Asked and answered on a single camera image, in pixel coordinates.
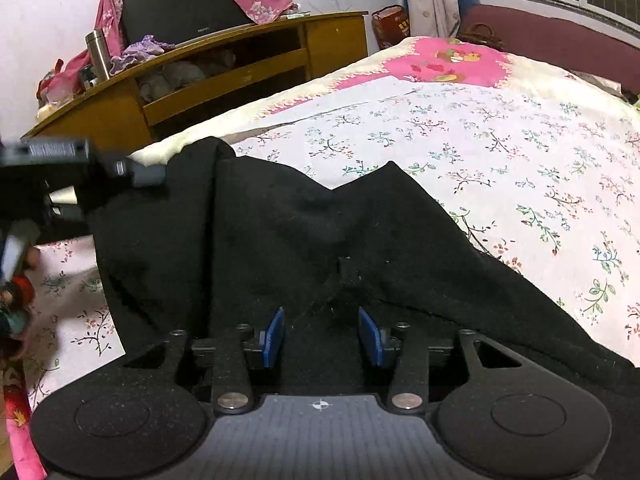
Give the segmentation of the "left hand pink sleeve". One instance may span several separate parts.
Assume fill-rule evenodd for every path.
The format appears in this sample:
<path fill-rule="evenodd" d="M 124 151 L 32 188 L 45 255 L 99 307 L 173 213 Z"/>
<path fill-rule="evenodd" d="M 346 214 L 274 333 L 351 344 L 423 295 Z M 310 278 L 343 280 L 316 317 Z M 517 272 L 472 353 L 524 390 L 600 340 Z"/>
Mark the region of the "left hand pink sleeve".
<path fill-rule="evenodd" d="M 35 298 L 35 289 L 26 275 L 38 266 L 40 251 L 34 246 L 27 249 L 22 268 L 11 281 L 1 286 L 1 365 L 19 359 L 23 353 L 32 312 L 29 307 Z"/>

